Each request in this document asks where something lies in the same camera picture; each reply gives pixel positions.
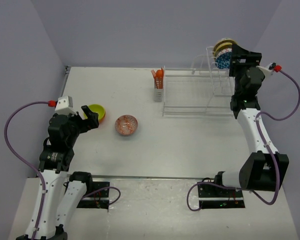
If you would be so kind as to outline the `orange plastic bowl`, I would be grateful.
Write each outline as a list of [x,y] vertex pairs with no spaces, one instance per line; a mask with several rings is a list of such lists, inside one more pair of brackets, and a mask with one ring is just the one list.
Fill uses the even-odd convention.
[[106,117],[106,113],[103,112],[102,114],[100,114],[98,116],[98,122],[101,124],[103,122],[103,120],[105,119],[105,117]]

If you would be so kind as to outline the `lime green plastic bowl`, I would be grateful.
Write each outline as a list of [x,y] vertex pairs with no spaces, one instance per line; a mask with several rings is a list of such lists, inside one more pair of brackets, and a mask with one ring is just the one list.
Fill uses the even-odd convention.
[[88,105],[89,109],[94,112],[94,113],[98,113],[98,115],[102,114],[102,113],[106,113],[106,109],[99,104],[90,104]]

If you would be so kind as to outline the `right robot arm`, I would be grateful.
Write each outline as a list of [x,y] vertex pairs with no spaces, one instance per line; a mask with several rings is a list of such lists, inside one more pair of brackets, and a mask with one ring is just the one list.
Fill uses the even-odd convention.
[[249,157],[240,170],[220,171],[214,178],[213,191],[223,197],[237,189],[277,193],[289,165],[289,158],[272,143],[264,126],[257,93],[274,66],[260,66],[262,54],[233,44],[229,76],[234,78],[234,94],[230,109],[241,126],[249,149]]

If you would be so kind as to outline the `white red patterned bowl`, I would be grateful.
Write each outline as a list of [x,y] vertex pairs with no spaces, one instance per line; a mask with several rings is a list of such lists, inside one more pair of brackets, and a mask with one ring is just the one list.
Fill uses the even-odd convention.
[[229,69],[232,57],[232,48],[225,48],[221,50],[215,57],[215,65],[218,69]]

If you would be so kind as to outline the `tan yellow rimmed bowl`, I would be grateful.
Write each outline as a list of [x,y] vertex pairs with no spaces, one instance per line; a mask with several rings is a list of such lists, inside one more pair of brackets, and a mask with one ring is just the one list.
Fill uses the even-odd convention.
[[216,57],[221,51],[223,51],[224,49],[231,49],[233,45],[232,41],[225,41],[223,43],[219,43],[217,44],[214,48],[213,48],[213,56]]

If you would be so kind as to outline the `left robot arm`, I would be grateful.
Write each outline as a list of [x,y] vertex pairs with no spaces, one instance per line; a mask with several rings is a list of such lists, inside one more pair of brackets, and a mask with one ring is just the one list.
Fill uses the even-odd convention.
[[31,221],[20,240],[66,240],[68,227],[82,197],[93,193],[89,172],[74,172],[67,176],[74,157],[73,147],[80,134],[99,126],[98,114],[88,106],[81,107],[83,119],[77,112],[55,113],[49,120],[48,137],[39,156],[38,195]]

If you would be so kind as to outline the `orange patterned ceramic bowl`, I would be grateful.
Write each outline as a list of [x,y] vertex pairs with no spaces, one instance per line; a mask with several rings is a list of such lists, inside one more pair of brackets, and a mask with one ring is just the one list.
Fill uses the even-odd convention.
[[128,137],[138,129],[138,120],[132,115],[125,114],[116,119],[114,128],[121,136]]

